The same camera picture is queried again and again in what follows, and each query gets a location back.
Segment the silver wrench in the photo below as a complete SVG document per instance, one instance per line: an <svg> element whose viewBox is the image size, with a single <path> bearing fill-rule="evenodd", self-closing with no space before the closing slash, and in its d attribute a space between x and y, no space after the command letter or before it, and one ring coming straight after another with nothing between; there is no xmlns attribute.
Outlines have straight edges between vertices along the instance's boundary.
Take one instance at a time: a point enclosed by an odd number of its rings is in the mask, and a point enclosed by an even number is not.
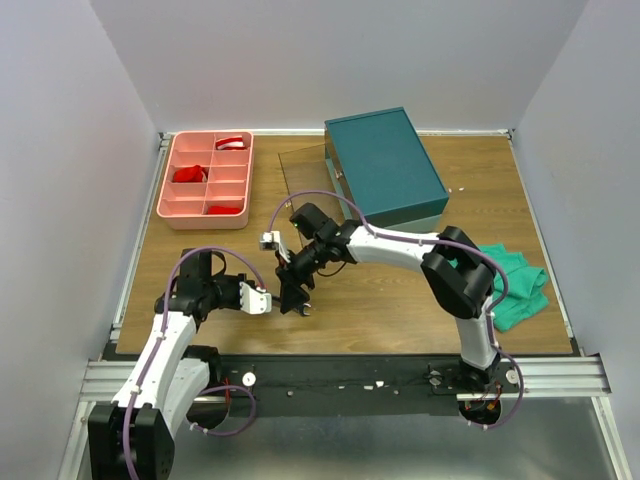
<svg viewBox="0 0 640 480"><path fill-rule="evenodd" d="M271 297L272 300L272 305L273 306L278 306L280 307L282 302L281 302L281 298L279 296L275 296L273 295ZM296 312L298 315L300 315L301 317L306 317L310 315L310 312L308 311L308 309L311 307L311 305L309 303L304 303L298 306L295 306L294 308L291 309L291 312Z"/></svg>

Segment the clear drawer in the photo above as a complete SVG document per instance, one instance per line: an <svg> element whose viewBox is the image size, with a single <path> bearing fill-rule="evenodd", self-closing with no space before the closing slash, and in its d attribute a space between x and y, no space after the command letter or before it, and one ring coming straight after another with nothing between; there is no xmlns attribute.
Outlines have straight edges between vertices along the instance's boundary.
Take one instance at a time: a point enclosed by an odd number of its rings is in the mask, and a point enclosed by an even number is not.
<svg viewBox="0 0 640 480"><path fill-rule="evenodd" d="M322 144L280 152L278 156L289 194L310 190L337 193ZM290 201L293 209L306 202L315 204L337 224L354 217L354 211L349 205L331 195L314 192Z"/></svg>

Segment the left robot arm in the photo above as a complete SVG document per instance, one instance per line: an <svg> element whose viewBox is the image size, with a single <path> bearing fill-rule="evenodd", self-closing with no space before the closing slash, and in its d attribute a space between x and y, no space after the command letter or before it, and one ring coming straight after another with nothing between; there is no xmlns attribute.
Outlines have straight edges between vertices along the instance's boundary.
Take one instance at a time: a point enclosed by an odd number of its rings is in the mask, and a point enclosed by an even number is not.
<svg viewBox="0 0 640 480"><path fill-rule="evenodd" d="M195 398L224 391L213 347L187 356L207 316L217 309L262 314L270 309L266 283L211 271L213 258L236 252L218 246L186 249L172 268L154 305L152 330L129 377L88 419L91 476L94 479L166 479L175 457L175 435Z"/></svg>

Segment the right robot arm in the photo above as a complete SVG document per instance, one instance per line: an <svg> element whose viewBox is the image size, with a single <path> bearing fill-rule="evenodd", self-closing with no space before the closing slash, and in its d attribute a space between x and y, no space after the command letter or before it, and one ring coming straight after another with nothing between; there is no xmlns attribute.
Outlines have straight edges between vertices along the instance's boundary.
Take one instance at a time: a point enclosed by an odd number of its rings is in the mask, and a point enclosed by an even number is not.
<svg viewBox="0 0 640 480"><path fill-rule="evenodd" d="M280 312L304 306L314 277L331 262L381 264L424 275L438 305L454 317L460 339L462 388L485 390L496 380L499 353L492 333L492 298L498 267L457 227L441 233L402 233L374 227L365 218L337 224L313 203L305 203L289 222L308 240L300 251L288 249L269 229L261 248L278 259Z"/></svg>

